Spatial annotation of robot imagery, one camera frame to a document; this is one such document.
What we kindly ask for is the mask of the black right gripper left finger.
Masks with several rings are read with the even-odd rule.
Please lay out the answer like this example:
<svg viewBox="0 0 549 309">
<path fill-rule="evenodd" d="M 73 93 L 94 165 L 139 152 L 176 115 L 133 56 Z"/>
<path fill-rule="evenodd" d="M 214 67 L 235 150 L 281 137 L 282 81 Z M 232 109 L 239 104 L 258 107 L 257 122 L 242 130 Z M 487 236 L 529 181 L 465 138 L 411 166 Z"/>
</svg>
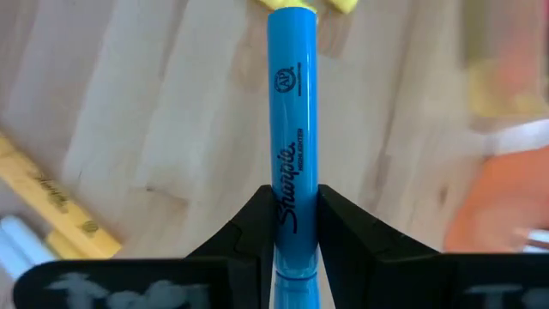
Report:
<svg viewBox="0 0 549 309">
<path fill-rule="evenodd" d="M 274 262 L 275 198 L 260 186 L 217 233 L 188 255 L 214 272 L 211 309 L 269 309 Z"/>
</svg>

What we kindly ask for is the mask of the coral red highlighter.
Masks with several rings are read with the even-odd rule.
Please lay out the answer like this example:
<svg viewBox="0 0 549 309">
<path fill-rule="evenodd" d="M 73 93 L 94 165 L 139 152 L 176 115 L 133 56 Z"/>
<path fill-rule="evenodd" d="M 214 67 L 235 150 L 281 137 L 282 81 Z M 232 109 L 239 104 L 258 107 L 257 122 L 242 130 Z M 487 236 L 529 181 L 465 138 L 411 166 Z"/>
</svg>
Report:
<svg viewBox="0 0 549 309">
<path fill-rule="evenodd" d="M 490 67 L 489 82 L 496 97 L 511 109 L 530 110 L 544 105 L 545 63 L 539 41 L 507 41 Z"/>
</svg>

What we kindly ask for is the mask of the blue highlighter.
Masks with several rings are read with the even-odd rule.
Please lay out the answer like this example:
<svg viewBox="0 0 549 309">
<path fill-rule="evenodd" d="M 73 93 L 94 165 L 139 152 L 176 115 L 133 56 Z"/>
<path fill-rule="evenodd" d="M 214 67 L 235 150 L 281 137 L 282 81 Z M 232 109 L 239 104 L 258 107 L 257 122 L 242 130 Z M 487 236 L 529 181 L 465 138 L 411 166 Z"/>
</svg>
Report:
<svg viewBox="0 0 549 309">
<path fill-rule="evenodd" d="M 268 16 L 271 185 L 276 201 L 275 309 L 320 309 L 317 283 L 317 15 Z"/>
</svg>

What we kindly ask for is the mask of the orange yellow highlighter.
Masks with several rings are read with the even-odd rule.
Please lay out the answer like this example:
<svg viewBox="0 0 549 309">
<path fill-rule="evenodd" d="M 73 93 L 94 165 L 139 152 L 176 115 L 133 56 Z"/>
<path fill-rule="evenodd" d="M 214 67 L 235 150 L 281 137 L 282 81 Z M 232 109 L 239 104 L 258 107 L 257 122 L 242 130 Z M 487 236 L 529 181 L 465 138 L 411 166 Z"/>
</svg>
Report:
<svg viewBox="0 0 549 309">
<path fill-rule="evenodd" d="M 48 240 L 61 253 L 107 259 L 121 243 L 0 132 L 0 179 L 52 227 Z"/>
</svg>

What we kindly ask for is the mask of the black cap white marker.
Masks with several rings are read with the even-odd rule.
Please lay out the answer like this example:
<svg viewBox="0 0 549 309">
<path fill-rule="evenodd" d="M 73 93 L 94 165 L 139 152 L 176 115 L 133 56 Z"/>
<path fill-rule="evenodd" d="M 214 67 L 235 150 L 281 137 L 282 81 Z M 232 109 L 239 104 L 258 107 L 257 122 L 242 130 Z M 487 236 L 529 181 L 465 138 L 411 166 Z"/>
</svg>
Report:
<svg viewBox="0 0 549 309">
<path fill-rule="evenodd" d="M 0 219 L 0 229 L 32 264 L 44 264 L 57 260 L 57 256 L 44 241 L 19 217 L 13 215 L 3 217 Z"/>
</svg>

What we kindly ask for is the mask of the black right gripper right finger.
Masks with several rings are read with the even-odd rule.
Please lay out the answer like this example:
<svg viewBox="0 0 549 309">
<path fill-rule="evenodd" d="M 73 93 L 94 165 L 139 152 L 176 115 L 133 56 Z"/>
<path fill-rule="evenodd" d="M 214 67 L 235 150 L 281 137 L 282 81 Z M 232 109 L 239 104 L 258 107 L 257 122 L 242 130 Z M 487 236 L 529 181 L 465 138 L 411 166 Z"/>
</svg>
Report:
<svg viewBox="0 0 549 309">
<path fill-rule="evenodd" d="M 317 237 L 336 309 L 363 307 L 371 276 L 381 262 L 437 253 L 328 185 L 318 189 Z"/>
</svg>

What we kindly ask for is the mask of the orange translucent plastic bin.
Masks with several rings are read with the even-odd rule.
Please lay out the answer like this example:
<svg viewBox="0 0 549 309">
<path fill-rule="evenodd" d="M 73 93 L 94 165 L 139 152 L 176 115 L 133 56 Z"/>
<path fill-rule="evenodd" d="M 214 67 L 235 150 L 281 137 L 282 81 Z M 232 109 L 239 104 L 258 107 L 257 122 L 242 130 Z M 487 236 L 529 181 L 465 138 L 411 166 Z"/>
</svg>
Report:
<svg viewBox="0 0 549 309">
<path fill-rule="evenodd" d="M 452 252 L 521 253 L 514 231 L 549 230 L 549 119 L 505 129 L 443 239 Z"/>
</svg>

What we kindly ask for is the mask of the yellow translucent plastic bin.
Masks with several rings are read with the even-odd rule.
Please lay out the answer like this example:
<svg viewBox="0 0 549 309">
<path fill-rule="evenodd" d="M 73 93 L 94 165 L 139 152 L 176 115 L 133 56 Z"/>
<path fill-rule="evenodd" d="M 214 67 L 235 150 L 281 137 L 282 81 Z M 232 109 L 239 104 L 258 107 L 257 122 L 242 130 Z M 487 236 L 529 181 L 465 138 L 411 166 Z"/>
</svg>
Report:
<svg viewBox="0 0 549 309">
<path fill-rule="evenodd" d="M 549 119 L 549 0 L 462 0 L 462 62 L 468 106 L 482 130 Z M 516 110 L 499 100 L 489 82 L 490 67 L 507 41 L 539 41 L 545 63 L 544 105 Z"/>
</svg>

